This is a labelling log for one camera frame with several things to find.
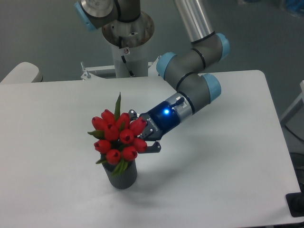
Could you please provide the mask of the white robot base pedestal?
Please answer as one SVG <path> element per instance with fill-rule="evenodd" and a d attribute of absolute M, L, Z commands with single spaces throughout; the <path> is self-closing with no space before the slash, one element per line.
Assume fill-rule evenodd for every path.
<path fill-rule="evenodd" d="M 111 47 L 114 66 L 85 67 L 81 62 L 83 79 L 93 75 L 108 78 L 109 73 L 115 73 L 117 78 L 148 76 L 149 44 L 154 29 L 152 18 L 143 11 L 135 21 L 114 20 L 104 25 L 101 31 Z"/>

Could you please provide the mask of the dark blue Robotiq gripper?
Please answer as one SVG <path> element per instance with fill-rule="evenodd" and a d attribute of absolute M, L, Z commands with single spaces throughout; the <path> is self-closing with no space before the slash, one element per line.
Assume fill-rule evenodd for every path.
<path fill-rule="evenodd" d="M 139 153 L 159 153 L 161 151 L 161 145 L 157 140 L 181 123 L 177 111 L 180 105 L 180 101 L 173 104 L 163 101 L 146 113 L 137 114 L 133 109 L 129 110 L 130 121 L 135 121 L 139 117 L 146 121 L 146 127 L 140 138 L 145 141 L 155 141 L 153 145 L 147 146 L 145 151 Z"/>

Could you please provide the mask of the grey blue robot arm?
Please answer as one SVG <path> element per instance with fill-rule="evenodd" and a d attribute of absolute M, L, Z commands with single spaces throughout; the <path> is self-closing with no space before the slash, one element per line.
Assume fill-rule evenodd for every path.
<path fill-rule="evenodd" d="M 220 96 L 219 81 L 203 71 L 230 51 L 226 37 L 212 28 L 202 1 L 177 0 L 175 6 L 192 47 L 182 56 L 165 53 L 154 63 L 176 93 L 142 114 L 147 124 L 139 137 L 153 142 L 145 149 L 147 153 L 159 152 L 163 135 Z M 146 45 L 153 36 L 154 23 L 141 11 L 138 0 L 79 0 L 75 9 L 88 30 L 102 30 L 112 48 L 116 77 L 148 75 Z"/>

